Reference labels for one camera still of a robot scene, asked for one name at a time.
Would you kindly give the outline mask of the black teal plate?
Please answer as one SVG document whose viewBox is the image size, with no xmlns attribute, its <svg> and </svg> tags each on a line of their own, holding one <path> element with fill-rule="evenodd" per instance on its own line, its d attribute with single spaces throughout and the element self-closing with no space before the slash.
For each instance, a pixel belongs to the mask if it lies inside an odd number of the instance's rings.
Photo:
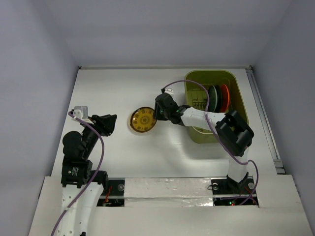
<svg viewBox="0 0 315 236">
<path fill-rule="evenodd" d="M 222 106 L 222 91 L 219 85 L 210 85 L 208 89 L 209 101 L 209 112 L 219 113 Z"/>
</svg>

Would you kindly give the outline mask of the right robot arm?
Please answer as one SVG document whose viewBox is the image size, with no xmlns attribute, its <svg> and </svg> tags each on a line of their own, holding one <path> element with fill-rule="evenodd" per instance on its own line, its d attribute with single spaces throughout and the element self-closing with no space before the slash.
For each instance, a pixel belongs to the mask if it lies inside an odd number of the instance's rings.
<svg viewBox="0 0 315 236">
<path fill-rule="evenodd" d="M 165 92 L 155 99 L 154 116 L 156 120 L 211 131 L 230 156 L 227 189 L 235 194 L 241 192 L 248 178 L 248 151 L 254 132 L 237 111 L 213 113 L 188 105 L 178 106 L 173 97 Z"/>
</svg>

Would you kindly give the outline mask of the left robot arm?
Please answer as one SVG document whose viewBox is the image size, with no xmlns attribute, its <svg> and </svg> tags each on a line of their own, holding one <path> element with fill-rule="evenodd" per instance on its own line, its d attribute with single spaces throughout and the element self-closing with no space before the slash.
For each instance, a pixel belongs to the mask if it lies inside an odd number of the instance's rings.
<svg viewBox="0 0 315 236">
<path fill-rule="evenodd" d="M 103 162 L 103 137 L 113 133 L 117 115 L 84 117 L 78 112 L 71 110 L 68 115 L 84 127 L 83 131 L 70 131 L 62 140 L 62 208 L 51 232 L 53 236 L 86 236 L 99 197 L 109 188 L 107 172 L 100 170 L 100 166 L 93 170 L 89 156 L 100 142 L 99 162 Z"/>
</svg>

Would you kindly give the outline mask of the brown yellow plate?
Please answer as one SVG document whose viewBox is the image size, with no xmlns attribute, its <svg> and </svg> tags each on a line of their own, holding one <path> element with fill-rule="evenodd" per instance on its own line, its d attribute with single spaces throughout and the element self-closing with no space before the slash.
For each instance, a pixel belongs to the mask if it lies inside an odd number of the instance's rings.
<svg viewBox="0 0 315 236">
<path fill-rule="evenodd" d="M 132 112 L 128 118 L 128 125 L 131 131 L 139 134 L 151 131 L 156 122 L 154 109 L 151 107 L 140 107 Z"/>
</svg>

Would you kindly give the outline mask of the orange red plate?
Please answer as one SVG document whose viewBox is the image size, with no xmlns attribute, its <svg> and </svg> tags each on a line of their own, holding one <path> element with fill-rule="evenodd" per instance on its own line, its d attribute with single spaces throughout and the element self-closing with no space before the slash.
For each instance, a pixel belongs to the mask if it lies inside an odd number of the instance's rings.
<svg viewBox="0 0 315 236">
<path fill-rule="evenodd" d="M 221 112 L 226 112 L 228 110 L 229 104 L 230 104 L 230 92 L 228 89 L 228 86 L 223 84 L 221 85 L 221 92 L 222 92 L 222 106 L 221 106 Z"/>
</svg>

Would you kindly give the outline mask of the beige patterned plate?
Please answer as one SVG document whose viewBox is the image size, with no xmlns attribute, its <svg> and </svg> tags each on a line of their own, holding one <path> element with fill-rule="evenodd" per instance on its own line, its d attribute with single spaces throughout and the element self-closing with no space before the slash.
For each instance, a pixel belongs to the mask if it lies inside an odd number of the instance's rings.
<svg viewBox="0 0 315 236">
<path fill-rule="evenodd" d="M 144 115 L 138 117 L 130 116 L 127 124 L 133 133 L 140 135 L 150 132 L 154 128 L 156 122 L 157 121 L 153 116 Z"/>
</svg>

